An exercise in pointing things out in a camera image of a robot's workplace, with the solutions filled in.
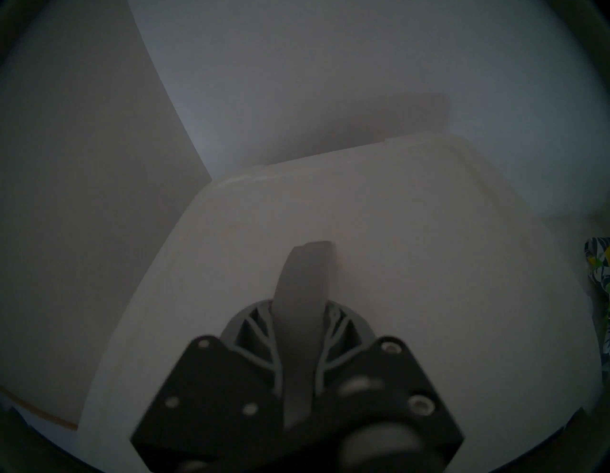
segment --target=gray plastic part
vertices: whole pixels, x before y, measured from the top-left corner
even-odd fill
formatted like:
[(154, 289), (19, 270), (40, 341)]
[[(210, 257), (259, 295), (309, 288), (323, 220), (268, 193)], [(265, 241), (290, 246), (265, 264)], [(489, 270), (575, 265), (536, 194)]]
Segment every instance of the gray plastic part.
[(375, 334), (366, 320), (347, 307), (328, 301), (324, 311), (325, 335), (315, 370), (314, 393), (322, 395), (333, 374), (358, 353), (369, 348)]
[(283, 369), (270, 309), (271, 300), (264, 300), (240, 311), (224, 328), (220, 340), (258, 371), (273, 394), (282, 397)]

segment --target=wooden edge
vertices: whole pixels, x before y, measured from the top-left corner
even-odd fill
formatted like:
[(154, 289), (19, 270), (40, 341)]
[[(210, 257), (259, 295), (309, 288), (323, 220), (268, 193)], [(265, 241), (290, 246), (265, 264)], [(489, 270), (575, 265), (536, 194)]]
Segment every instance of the wooden edge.
[(31, 405), (29, 402), (26, 402), (23, 399), (17, 397), (15, 394), (10, 392), (8, 389), (4, 388), (3, 386), (0, 386), (0, 394), (2, 394), (3, 396), (6, 396), (7, 398), (9, 398), (11, 400), (11, 402), (17, 404), (18, 406), (21, 406), (24, 409), (27, 409), (28, 411), (30, 411), (32, 414), (39, 417), (40, 419), (52, 422), (53, 424), (60, 425), (61, 427), (67, 428), (70, 430), (78, 429), (78, 424), (73, 424), (72, 422), (65, 421), (63, 419), (60, 419), (59, 417), (55, 417), (52, 414), (49, 414), (47, 412), (44, 412), (41, 409), (38, 409), (36, 406)]

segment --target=patterned cloth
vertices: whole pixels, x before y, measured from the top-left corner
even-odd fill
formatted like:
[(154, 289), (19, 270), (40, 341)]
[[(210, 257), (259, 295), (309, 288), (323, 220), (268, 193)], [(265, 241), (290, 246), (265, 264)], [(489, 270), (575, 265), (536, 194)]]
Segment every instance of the patterned cloth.
[[(610, 238), (591, 238), (584, 244), (584, 256), (589, 262), (589, 278), (610, 295)], [(601, 378), (610, 379), (610, 306), (606, 309), (606, 336), (601, 349)]]

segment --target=screw hole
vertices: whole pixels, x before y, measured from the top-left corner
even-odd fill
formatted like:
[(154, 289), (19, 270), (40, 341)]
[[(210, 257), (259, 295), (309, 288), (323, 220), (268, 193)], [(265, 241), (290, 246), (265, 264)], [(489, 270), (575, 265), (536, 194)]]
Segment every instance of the screw hole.
[(428, 396), (421, 394), (413, 395), (407, 401), (411, 412), (418, 416), (429, 416), (436, 410), (436, 404)]
[(165, 407), (167, 407), (169, 409), (174, 409), (174, 408), (178, 407), (179, 404), (180, 404), (180, 399), (178, 399), (176, 396), (169, 396), (165, 400)]
[(253, 416), (258, 411), (259, 411), (259, 405), (256, 402), (250, 402), (250, 403), (246, 404), (242, 409), (242, 413), (244, 416)]
[(402, 347), (394, 342), (383, 342), (381, 349), (390, 355), (397, 355), (403, 351)]

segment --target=white wall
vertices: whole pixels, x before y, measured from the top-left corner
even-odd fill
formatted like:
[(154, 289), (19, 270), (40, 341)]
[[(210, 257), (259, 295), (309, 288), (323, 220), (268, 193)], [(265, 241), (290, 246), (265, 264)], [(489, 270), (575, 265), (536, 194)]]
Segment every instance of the white wall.
[(209, 175), (126, 0), (55, 0), (0, 69), (0, 385), (78, 423), (106, 343)]
[(597, 212), (610, 101), (544, 0), (129, 0), (213, 178), (421, 129), (543, 215)]

